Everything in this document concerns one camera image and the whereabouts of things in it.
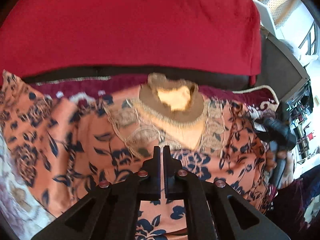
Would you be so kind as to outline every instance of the blurred object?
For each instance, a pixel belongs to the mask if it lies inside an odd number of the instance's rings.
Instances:
[[[276,27],[275,23],[273,22],[273,18],[271,12],[265,4],[254,0],[254,3],[260,13],[260,20],[263,27],[265,27],[272,35],[276,37]]]
[[[302,173],[304,173],[304,172],[312,169],[314,166],[320,164],[320,148],[319,148],[319,146],[307,158],[304,158],[304,159],[298,161],[297,163],[299,165],[297,165],[297,167],[293,173],[294,179],[299,178]]]
[[[307,71],[281,41],[266,28],[261,28],[263,30],[261,74],[254,86],[272,87],[283,102],[299,100],[300,91],[310,79]]]
[[[300,64],[305,67],[309,63],[318,59],[318,55],[306,55],[305,52],[302,51],[301,48],[297,47],[293,42],[288,40],[280,40],[282,41],[290,52],[295,56],[295,58],[300,62]]]
[[[297,147],[299,150],[299,155],[301,158],[307,158],[309,156],[309,141],[305,135],[304,130],[302,129],[301,124],[293,129],[295,135],[297,136]]]
[[[264,118],[263,126],[266,132],[257,131],[257,136],[260,140],[269,143],[269,149],[275,153],[275,161],[277,166],[270,172],[269,182],[277,188],[282,185],[282,176],[286,168],[286,159],[277,158],[276,153],[279,151],[291,151],[297,143],[297,138],[291,133],[289,124],[291,123],[291,117],[289,113],[289,105],[284,102],[280,102],[276,111],[276,119]]]
[[[293,151],[288,151],[286,166],[281,178],[281,188],[287,187],[293,182],[293,172],[294,172],[294,156]]]
[[[311,141],[315,136],[313,136],[313,132],[312,133],[309,133],[307,135],[307,137],[309,138],[309,140]]]
[[[276,29],[284,25],[292,12],[301,4],[300,0],[258,0],[270,9]]]
[[[320,100],[319,100],[319,97],[318,97],[318,96],[315,96],[315,97],[314,97],[314,101],[315,101],[315,103],[316,103],[317,106],[320,105]]]
[[[318,59],[318,57],[316,57],[315,55],[318,51],[318,30],[319,30],[318,25],[316,25],[316,22],[313,21],[313,24],[310,30],[308,31],[308,34],[306,35],[303,42],[301,42],[299,46],[299,49],[301,49],[301,55],[302,55],[302,59],[299,61],[303,62],[303,63],[300,62],[303,66],[313,61],[313,60],[310,62],[308,61],[308,58],[309,58],[308,55],[313,55],[315,59]]]

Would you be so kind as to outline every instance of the maroon fabric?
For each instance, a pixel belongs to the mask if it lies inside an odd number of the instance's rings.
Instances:
[[[164,65],[255,76],[252,0],[19,0],[0,29],[0,70]]]
[[[291,240],[302,240],[306,233],[308,223],[304,218],[303,207],[303,182],[295,180],[288,187],[280,189],[273,200],[274,210],[267,213],[280,229],[282,229]]]
[[[83,80],[83,81],[65,81],[58,84],[31,84],[39,92],[45,95],[50,95],[56,98],[58,92],[62,92],[64,97],[71,97],[79,92],[84,92],[88,96],[97,99],[98,92],[103,91],[106,94],[111,94],[119,90],[130,88],[147,82],[148,75],[146,74],[121,74],[112,76],[109,80]],[[254,105],[260,110],[267,108],[262,102],[274,100],[272,93],[268,89],[260,89],[250,93],[234,94],[231,91],[221,90],[209,86],[199,86],[199,91],[208,97],[217,97],[220,99],[236,100],[247,105]]]

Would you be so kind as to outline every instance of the dark blue leaf pattern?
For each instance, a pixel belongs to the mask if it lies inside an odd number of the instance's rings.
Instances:
[[[29,131],[29,132],[25,132],[25,133],[22,134],[22,136],[23,136],[23,138],[24,138],[25,141],[28,141],[28,142],[31,142],[31,143],[33,143],[33,142],[37,139],[37,137],[38,137],[36,131],[33,131],[33,132],[30,132],[30,131]]]
[[[94,135],[94,137],[98,141],[102,141],[102,142],[108,142],[112,138],[111,133],[104,133],[104,134],[100,134],[100,135]]]
[[[139,219],[136,226],[135,240],[167,240],[164,236],[166,231],[161,228],[157,228],[160,225],[161,215],[157,215],[150,223],[146,219]]]
[[[103,180],[107,180],[107,179],[106,179],[106,174],[105,174],[104,170],[101,171],[100,174],[99,174],[99,182],[100,182],[100,181],[103,181]]]
[[[58,146],[57,143],[55,142],[55,140],[52,138],[52,136],[48,133],[49,135],[49,145],[51,148],[52,153],[54,154],[54,156],[58,156],[59,150],[58,150]]]
[[[199,179],[207,180],[211,178],[211,173],[205,166],[211,160],[208,154],[183,149],[173,152],[172,157],[180,160],[184,164],[183,169],[196,174]]]
[[[247,149],[249,149],[249,145],[246,144],[246,145],[243,145],[241,148],[240,148],[240,152],[241,153],[245,153],[247,151]]]
[[[231,148],[232,148],[232,151],[235,153],[235,152],[237,152],[238,151],[238,148],[237,147],[235,147],[235,146],[231,146]]]
[[[241,196],[244,195],[244,190],[241,186],[239,186],[239,180],[237,180],[235,183],[232,183],[230,185],[236,192],[238,192]]]
[[[58,122],[56,120],[54,120],[53,118],[50,118],[50,123],[48,124],[48,128],[52,128],[57,124]]]
[[[49,191],[48,189],[46,189],[41,195],[41,204],[46,210],[48,209],[49,201],[50,201]]]
[[[76,111],[70,118],[69,123],[78,122],[80,120],[80,111]]]
[[[63,183],[67,187],[70,186],[70,179],[66,175],[57,175],[53,178],[54,181]]]
[[[235,138],[237,141],[240,140],[240,133],[239,132],[235,132]]]
[[[217,133],[214,133],[214,136],[215,138],[218,140],[218,141],[221,141],[221,136]]]
[[[225,159],[224,158],[221,158],[220,161],[219,161],[219,169],[222,170],[223,166],[224,166],[224,162],[225,162]]]
[[[235,107],[236,109],[240,109],[240,106],[236,102],[232,102],[231,106]]]
[[[238,178],[239,178],[239,177],[241,177],[241,175],[242,175],[242,174],[244,174],[244,172],[245,172],[245,168],[241,170],[241,172],[240,172],[240,174],[239,174]]]
[[[248,164],[245,169],[246,169],[247,172],[251,171],[252,170],[252,165]]]
[[[139,159],[133,156],[127,148],[113,151],[112,156],[112,165],[117,167],[121,165],[130,165],[132,162],[139,161]]]
[[[100,108],[100,109],[97,110],[97,114],[98,114],[99,117],[105,115],[105,113],[106,113],[106,111],[104,111],[103,108]]]
[[[156,216],[156,217],[152,220],[151,225],[153,225],[154,227],[159,226],[160,216],[161,216],[161,215]]]
[[[84,177],[83,174],[79,173],[79,172],[76,172],[76,171],[73,171],[72,175],[75,177],[75,178],[78,178],[78,179],[82,179]]]
[[[93,176],[88,175],[84,184],[84,188],[87,192],[91,192],[96,187],[96,183],[94,181]]]
[[[17,138],[15,136],[11,136],[8,140],[8,143],[12,143],[16,140]]]
[[[18,122],[14,121],[12,124],[10,124],[11,130],[16,130],[18,128]]]
[[[84,152],[80,141],[77,141],[76,145],[73,146],[73,150],[75,152],[82,152],[82,153]]]
[[[175,220],[183,218],[186,214],[186,209],[182,206],[175,206],[172,208],[172,211],[170,217]]]
[[[30,93],[29,93],[29,99],[30,99],[30,100],[36,99],[36,94],[33,93],[33,92],[30,92]]]
[[[107,103],[107,105],[112,105],[113,104],[113,98],[111,95],[104,95],[102,97],[103,101]]]
[[[108,155],[108,154],[110,154],[109,151],[104,150],[104,149],[98,149],[98,148],[94,147],[94,150],[96,151],[97,154],[101,154],[101,155]]]
[[[93,174],[97,175],[98,168],[94,166],[91,162],[89,162],[89,168]]]
[[[47,171],[51,171],[51,164],[45,155],[43,156],[43,164],[44,164],[44,167]]]
[[[236,163],[241,163],[243,160],[245,160],[245,159],[247,159],[248,157],[246,157],[246,156],[243,156],[243,157],[241,157],[241,158],[239,158],[239,156],[238,156],[238,160],[237,160],[237,162]]]
[[[228,170],[227,170],[227,173],[233,175],[233,170],[232,170],[232,169],[228,169]]]
[[[160,205],[161,204],[161,202],[160,202],[160,199],[158,199],[158,200],[152,200],[152,201],[150,201],[150,204],[153,204],[153,205]]]
[[[128,108],[128,107],[130,107],[130,106],[129,106],[127,100],[124,100],[124,101],[122,102],[121,108],[123,109],[123,108]]]
[[[258,166],[260,163],[263,163],[264,161],[265,161],[264,158],[259,158],[259,157],[257,157],[257,158],[254,160],[253,169],[255,169],[256,166]]]

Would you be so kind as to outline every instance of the red sofa cushion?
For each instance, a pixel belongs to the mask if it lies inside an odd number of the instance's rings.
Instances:
[[[155,64],[260,73],[252,0],[19,0],[0,29],[0,69]]]

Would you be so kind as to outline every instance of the floral fabric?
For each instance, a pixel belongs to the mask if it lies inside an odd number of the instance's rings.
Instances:
[[[150,126],[150,120],[130,104],[137,100],[139,89],[103,95],[96,102],[78,107],[65,98],[46,98],[20,78],[4,73],[0,101],[4,139],[18,173],[45,210],[58,217],[100,180],[125,180],[152,157],[155,145],[166,145],[174,139],[155,127],[154,133],[147,133],[151,137],[139,133],[135,140],[129,140],[137,130]],[[205,144],[191,150],[175,142],[172,156],[200,179],[225,180],[264,211],[265,148],[253,132],[248,109],[226,100],[212,98],[206,102],[209,107],[218,106],[220,116],[206,112],[207,133],[203,138],[210,134],[212,141],[221,142],[220,146]],[[211,126],[216,127],[212,130],[209,122],[219,125]],[[162,192],[158,201],[141,203],[136,239],[180,239],[175,232],[185,228],[183,201],[168,201]]]

